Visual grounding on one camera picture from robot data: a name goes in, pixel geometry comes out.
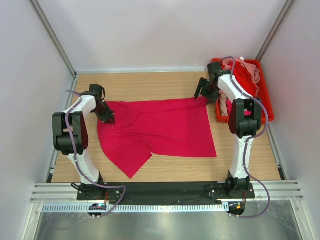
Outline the crimson t shirt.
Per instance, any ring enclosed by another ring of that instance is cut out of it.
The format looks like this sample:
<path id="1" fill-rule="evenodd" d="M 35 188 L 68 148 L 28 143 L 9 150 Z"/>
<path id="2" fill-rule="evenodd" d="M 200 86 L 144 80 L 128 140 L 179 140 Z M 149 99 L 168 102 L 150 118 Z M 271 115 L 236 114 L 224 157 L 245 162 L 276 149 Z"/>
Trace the crimson t shirt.
<path id="1" fill-rule="evenodd" d="M 101 149 L 130 179 L 153 154 L 217 157 L 204 97 L 107 104 L 115 122 L 97 122 Z"/>

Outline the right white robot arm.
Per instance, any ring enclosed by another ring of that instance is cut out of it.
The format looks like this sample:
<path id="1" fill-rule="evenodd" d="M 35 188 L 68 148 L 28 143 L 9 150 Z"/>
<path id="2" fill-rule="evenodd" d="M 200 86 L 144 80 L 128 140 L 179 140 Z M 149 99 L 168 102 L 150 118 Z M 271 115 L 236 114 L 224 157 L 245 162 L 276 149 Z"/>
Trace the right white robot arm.
<path id="1" fill-rule="evenodd" d="M 234 136 L 234 153 L 225 182 L 210 183 L 206 191 L 213 200 L 243 198 L 246 192 L 252 190 L 250 154 L 266 108 L 260 99 L 253 97 L 238 83 L 233 69 L 222 69 L 218 61 L 209 63 L 207 69 L 208 79 L 199 80 L 194 97 L 203 96 L 214 102 L 223 91 L 232 101 L 228 127 Z"/>

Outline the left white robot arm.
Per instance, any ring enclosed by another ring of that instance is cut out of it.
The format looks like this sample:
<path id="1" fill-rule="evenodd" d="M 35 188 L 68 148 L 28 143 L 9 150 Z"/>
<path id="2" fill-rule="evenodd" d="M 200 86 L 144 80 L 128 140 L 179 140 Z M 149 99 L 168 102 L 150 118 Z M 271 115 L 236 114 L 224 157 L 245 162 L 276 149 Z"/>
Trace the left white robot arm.
<path id="1" fill-rule="evenodd" d="M 79 185 L 71 184 L 77 190 L 77 199 L 103 200 L 108 190 L 88 152 L 89 135 L 85 118 L 94 113 L 103 124 L 114 124 L 114 111 L 106 104 L 105 89 L 99 84 L 91 84 L 89 90 L 82 93 L 69 92 L 77 96 L 77 100 L 65 111 L 53 114 L 53 146 L 71 160 L 80 176 Z"/>

